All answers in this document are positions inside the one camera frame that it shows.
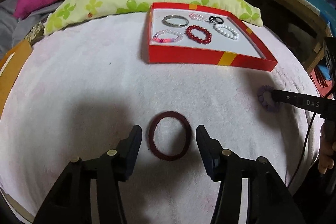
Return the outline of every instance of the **blue cloth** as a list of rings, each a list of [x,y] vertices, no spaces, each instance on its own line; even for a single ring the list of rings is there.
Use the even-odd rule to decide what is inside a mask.
[[[319,68],[325,80],[331,80],[325,60],[320,61],[320,63],[317,64],[317,67]]]
[[[322,17],[328,24],[330,22],[330,29],[333,36],[336,36],[336,10],[325,0],[307,0],[320,10],[320,17]]]

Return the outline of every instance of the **pink beaded bracelet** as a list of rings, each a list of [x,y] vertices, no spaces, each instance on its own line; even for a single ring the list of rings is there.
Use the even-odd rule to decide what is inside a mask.
[[[176,35],[176,38],[159,38],[159,35],[170,33],[173,35]],[[178,42],[182,40],[183,34],[177,31],[172,31],[172,30],[163,30],[163,31],[158,31],[156,34],[154,34],[152,40],[158,43],[171,43],[171,42]]]

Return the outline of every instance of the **human hand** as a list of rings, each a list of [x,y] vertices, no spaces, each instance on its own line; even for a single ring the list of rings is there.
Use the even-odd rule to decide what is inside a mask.
[[[319,150],[319,172],[324,174],[327,169],[331,169],[334,166],[334,160],[330,157],[336,151],[336,142],[332,145],[327,142],[324,138],[324,124],[321,126],[321,137],[320,137],[320,150]]]

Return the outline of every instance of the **handle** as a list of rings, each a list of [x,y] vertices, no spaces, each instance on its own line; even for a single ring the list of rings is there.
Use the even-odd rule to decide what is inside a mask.
[[[329,143],[334,143],[336,141],[336,130],[335,130],[335,122],[330,120],[324,121],[324,136],[325,140]],[[331,157],[336,164],[336,153],[334,153]],[[327,170],[327,172],[322,177],[322,187],[325,187],[325,193],[327,195],[331,195],[336,186],[336,168],[335,165],[332,169]]]

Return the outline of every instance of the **gray blanket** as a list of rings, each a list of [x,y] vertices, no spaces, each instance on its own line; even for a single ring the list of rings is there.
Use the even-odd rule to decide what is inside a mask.
[[[0,59],[12,47],[25,38],[32,27],[55,11],[61,2],[32,12],[26,19],[13,17],[17,0],[5,0],[0,3]]]

